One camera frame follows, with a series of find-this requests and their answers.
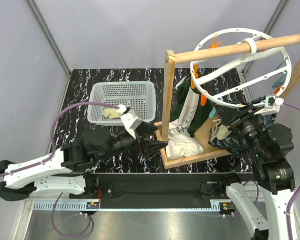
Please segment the cream sock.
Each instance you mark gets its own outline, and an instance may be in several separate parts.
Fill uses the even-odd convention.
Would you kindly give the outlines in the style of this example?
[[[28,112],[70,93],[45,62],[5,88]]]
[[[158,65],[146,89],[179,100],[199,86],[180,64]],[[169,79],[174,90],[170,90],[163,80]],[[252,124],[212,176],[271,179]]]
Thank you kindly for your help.
[[[229,131],[226,126],[224,125],[221,125],[218,130],[217,130],[217,135],[216,135],[216,138],[218,140],[223,140],[225,139],[226,137],[228,137],[232,132]]]
[[[104,117],[108,118],[108,119],[116,119],[116,118],[120,118],[122,113],[119,112],[117,109],[115,108],[106,108],[102,111],[102,114]]]

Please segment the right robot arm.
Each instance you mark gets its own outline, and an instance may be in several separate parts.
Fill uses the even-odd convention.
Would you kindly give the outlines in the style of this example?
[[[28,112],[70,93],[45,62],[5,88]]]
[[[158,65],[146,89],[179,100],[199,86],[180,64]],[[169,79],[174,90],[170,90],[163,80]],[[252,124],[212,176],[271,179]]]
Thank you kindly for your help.
[[[263,195],[267,219],[249,199],[239,176],[223,175],[215,183],[215,191],[222,198],[229,198],[239,211],[254,240],[292,240],[296,231],[293,203],[300,193],[295,187],[294,172],[286,159],[293,150],[291,130],[274,123],[265,126],[265,108],[252,105],[230,111],[217,106],[222,124],[227,130],[238,134],[246,143],[245,150],[251,154],[253,181]]]

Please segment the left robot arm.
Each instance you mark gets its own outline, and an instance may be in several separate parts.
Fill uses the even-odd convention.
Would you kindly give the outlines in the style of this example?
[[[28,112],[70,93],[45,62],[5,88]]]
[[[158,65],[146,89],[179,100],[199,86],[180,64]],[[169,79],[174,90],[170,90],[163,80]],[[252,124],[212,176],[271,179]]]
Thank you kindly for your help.
[[[2,160],[0,198],[13,202],[64,193],[71,198],[91,199],[98,191],[97,179],[85,173],[74,177],[68,174],[91,168],[97,160],[125,151],[152,158],[167,142],[151,139],[149,135],[146,132],[133,137],[126,130],[111,135],[108,128],[98,126],[46,156],[18,164]]]

